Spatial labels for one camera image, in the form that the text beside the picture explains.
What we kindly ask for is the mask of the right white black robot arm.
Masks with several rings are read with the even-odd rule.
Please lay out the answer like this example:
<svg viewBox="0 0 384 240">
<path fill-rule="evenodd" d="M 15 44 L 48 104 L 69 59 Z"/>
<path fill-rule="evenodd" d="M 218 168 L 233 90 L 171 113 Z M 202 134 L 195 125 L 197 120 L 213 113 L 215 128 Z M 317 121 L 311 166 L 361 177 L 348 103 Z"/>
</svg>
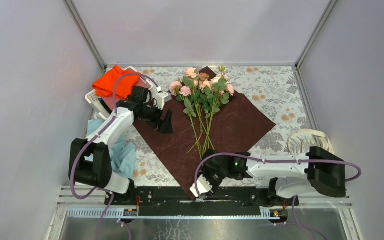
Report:
<svg viewBox="0 0 384 240">
<path fill-rule="evenodd" d="M 266 177 L 263 197 L 273 206 L 306 193 L 331 198 L 346 196 L 345 162 L 334 154 L 312 146 L 291 156 L 257 156 L 249 152 L 216 153 L 210 150 L 195 173 L 190 191 L 195 197 L 213 195 L 224 179 L 242 181 Z"/>
</svg>

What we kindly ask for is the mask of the dark red wrapping paper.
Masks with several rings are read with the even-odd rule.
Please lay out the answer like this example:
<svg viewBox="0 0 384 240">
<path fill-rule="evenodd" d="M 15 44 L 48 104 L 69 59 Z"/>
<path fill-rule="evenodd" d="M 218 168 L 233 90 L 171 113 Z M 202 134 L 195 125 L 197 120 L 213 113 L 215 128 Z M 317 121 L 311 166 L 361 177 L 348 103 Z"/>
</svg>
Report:
<svg viewBox="0 0 384 240">
<path fill-rule="evenodd" d="M 240 89 L 241 79 L 235 76 L 236 67 L 226 69 L 226 77 L 234 87 L 234 95 L 213 119 L 202 113 L 201 122 L 211 124 L 210 139 L 218 153 L 248 152 L 275 123 L 266 117 Z M 130 135 L 136 146 L 136 163 L 133 179 L 137 186 L 181 187 L 189 199 L 196 197 L 190 187 L 202 157 L 194 145 L 196 139 L 205 141 L 200 120 L 184 113 L 185 105 L 175 98 L 164 107 L 172 111 L 172 134 L 161 134 L 147 123 L 138 121 Z"/>
</svg>

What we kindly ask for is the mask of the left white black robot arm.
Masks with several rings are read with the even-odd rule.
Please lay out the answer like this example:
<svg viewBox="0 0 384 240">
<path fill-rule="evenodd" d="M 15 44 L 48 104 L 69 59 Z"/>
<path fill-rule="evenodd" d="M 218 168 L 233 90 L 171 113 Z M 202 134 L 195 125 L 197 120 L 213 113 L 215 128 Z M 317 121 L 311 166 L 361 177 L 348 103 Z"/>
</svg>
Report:
<svg viewBox="0 0 384 240">
<path fill-rule="evenodd" d="M 125 100 L 115 101 L 114 109 L 103 125 L 86 138 L 73 140 L 68 172 L 72 193 L 76 192 L 75 184 L 81 183 L 116 193 L 116 199 L 124 206 L 132 204 L 135 192 L 129 187 L 133 181 L 113 171 L 110 150 L 127 128 L 137 121 L 147 123 L 161 134 L 172 134 L 173 112 L 163 111 L 171 99 L 172 96 L 160 88 L 154 93 L 148 88 L 134 86 Z"/>
</svg>

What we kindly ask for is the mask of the peach fake flower stem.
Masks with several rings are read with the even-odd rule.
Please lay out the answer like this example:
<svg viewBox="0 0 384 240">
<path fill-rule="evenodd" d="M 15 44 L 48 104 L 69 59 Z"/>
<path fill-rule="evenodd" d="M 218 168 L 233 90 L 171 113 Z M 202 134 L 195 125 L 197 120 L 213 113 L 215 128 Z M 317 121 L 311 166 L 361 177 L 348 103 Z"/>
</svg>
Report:
<svg viewBox="0 0 384 240">
<path fill-rule="evenodd" d="M 210 77 L 206 73 L 199 73 L 190 67 L 185 71 L 182 79 L 183 87 L 178 94 L 184 103 L 183 112 L 191 122 L 195 143 L 191 149 L 197 149 L 200 156 L 214 148 L 210 132 L 214 118 L 214 91 Z"/>
</svg>

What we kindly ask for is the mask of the dried brown fake flower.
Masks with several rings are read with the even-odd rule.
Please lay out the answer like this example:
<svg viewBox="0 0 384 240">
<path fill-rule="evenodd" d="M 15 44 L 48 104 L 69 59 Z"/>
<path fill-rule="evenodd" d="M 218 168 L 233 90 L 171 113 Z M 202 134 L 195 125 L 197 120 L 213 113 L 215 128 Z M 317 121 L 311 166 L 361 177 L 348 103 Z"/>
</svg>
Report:
<svg viewBox="0 0 384 240">
<path fill-rule="evenodd" d="M 187 79 L 189 81 L 193 81 L 193 83 L 197 87 L 196 98 L 198 100 L 198 104 L 196 109 L 198 117 L 194 121 L 197 122 L 197 124 L 199 125 L 199 128 L 196 128 L 197 131 L 201 130 L 202 133 L 200 144 L 202 146 L 202 153 L 204 155 L 204 153 L 209 150 L 212 146 L 212 142 L 209 137 L 210 105 L 207 99 L 207 95 L 205 93 L 205 89 L 210 89 L 212 87 L 212 83 L 209 80 L 209 75 L 206 73 L 191 73 L 188 74 Z"/>
</svg>

